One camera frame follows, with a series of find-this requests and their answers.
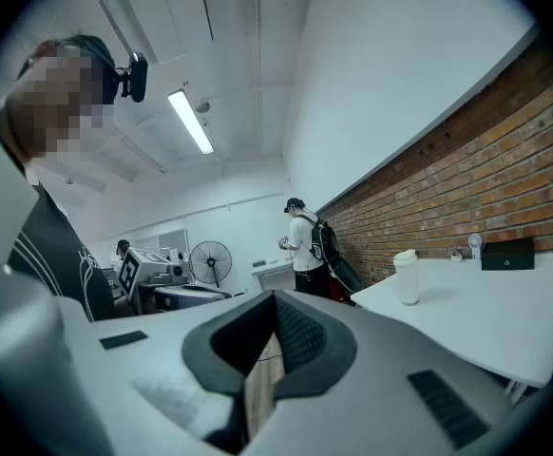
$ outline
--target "white desk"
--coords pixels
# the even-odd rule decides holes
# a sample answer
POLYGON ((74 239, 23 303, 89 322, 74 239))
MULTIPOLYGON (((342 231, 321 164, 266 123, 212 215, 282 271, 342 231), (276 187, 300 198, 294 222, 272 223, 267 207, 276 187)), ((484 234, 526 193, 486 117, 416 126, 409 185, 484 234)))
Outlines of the white desk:
POLYGON ((262 291, 268 289, 293 289, 296 286, 294 261, 283 258, 276 263, 267 263, 251 269, 251 275, 257 279, 262 291))
POLYGON ((553 371, 553 254, 534 270, 483 272, 472 260, 418 261, 420 302, 404 306, 396 275, 354 294, 362 307, 409 324, 483 369, 534 387, 553 371))

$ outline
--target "black pants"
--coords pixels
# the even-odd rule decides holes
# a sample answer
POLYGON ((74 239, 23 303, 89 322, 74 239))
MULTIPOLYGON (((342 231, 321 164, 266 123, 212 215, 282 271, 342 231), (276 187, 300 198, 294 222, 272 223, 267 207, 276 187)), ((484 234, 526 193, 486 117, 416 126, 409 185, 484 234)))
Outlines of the black pants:
POLYGON ((327 265, 312 270, 296 272, 296 290, 299 293, 331 298, 327 265))

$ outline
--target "brick wall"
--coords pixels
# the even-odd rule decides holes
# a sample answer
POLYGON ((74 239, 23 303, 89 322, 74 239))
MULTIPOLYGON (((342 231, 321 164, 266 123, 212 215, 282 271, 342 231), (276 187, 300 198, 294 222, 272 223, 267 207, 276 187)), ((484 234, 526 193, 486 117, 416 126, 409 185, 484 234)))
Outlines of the brick wall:
POLYGON ((468 256, 474 232, 484 241, 533 236, 537 251, 553 252, 553 58, 545 43, 533 43, 321 215, 366 285, 393 274, 392 256, 408 248, 446 257, 459 245, 468 256))

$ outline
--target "ceiling light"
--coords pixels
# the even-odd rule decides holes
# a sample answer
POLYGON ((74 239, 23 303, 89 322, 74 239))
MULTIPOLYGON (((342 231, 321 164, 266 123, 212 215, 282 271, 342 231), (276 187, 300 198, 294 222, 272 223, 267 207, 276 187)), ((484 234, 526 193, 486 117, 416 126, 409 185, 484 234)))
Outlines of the ceiling light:
POLYGON ((175 111, 177 111, 180 116, 180 120, 199 146, 200 151, 203 154, 211 154, 213 152, 213 147, 202 131, 199 119, 194 114, 194 111, 192 111, 192 107, 188 103, 188 99, 185 97, 183 90, 181 89, 180 91, 170 94, 168 99, 169 103, 175 108, 175 111))

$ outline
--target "man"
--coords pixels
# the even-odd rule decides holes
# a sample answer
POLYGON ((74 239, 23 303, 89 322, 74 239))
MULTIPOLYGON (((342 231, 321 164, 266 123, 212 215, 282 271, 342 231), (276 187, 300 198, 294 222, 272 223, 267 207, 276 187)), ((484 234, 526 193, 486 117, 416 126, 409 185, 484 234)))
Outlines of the man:
POLYGON ((126 255, 126 251, 128 250, 129 246, 129 242, 125 239, 120 240, 118 242, 118 245, 116 245, 116 255, 118 256, 118 260, 116 260, 116 263, 114 263, 114 272, 116 272, 116 275, 118 275, 123 268, 124 256, 126 255))
POLYGON ((31 168, 98 126, 103 105, 118 90, 114 60, 104 42, 76 35, 41 44, 0 100, 0 143, 38 193, 10 253, 9 266, 37 277, 54 295, 78 300, 89 321, 115 316, 112 292, 97 260, 31 168))
POLYGON ((294 219, 289 226, 289 240, 279 243, 279 247, 282 250, 294 252, 296 290, 305 294, 329 298, 329 279, 325 262, 311 253, 313 227, 317 216, 306 210, 305 206, 304 201, 298 198, 291 198, 287 201, 285 213, 289 213, 294 219))

